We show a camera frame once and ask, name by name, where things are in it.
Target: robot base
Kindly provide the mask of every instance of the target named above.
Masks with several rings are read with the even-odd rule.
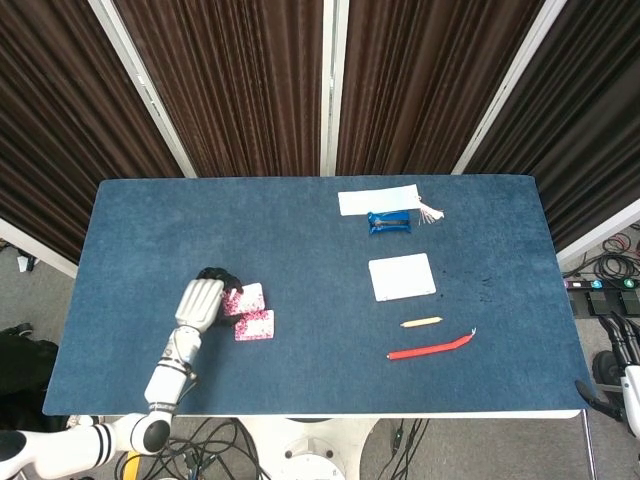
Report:
[[[280,417],[240,417],[273,480],[359,480],[360,457],[377,418],[314,423]]]

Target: red strip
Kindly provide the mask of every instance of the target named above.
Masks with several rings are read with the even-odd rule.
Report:
[[[469,335],[465,335],[460,337],[457,340],[449,343],[441,343],[439,345],[430,345],[428,347],[421,348],[411,348],[409,350],[399,350],[397,352],[391,352],[387,355],[389,360],[401,360],[403,358],[413,358],[413,357],[422,357],[424,355],[431,355],[432,353],[440,353],[447,352],[449,350],[455,350],[456,348],[460,348],[463,345],[466,345],[471,341],[473,335],[475,334],[475,329]]]

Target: white paper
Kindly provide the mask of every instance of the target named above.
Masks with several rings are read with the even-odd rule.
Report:
[[[369,271],[378,302],[436,293],[426,253],[371,260]]]
[[[338,192],[340,215],[366,215],[369,212],[383,213],[420,208],[417,185],[384,188],[382,190],[360,190]]]
[[[27,271],[28,263],[29,263],[29,259],[27,257],[23,257],[23,256],[18,257],[18,270],[20,270],[20,273],[24,273]]]

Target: blue wrapper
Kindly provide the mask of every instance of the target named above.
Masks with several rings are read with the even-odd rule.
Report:
[[[398,212],[369,213],[369,233],[381,232],[411,232],[411,222],[409,212],[401,210]]]

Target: yellow pencil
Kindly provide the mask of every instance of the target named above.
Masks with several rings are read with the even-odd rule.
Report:
[[[403,328],[421,327],[423,325],[433,325],[441,320],[442,317],[421,318],[420,320],[411,320],[410,322],[401,323],[400,326]]]

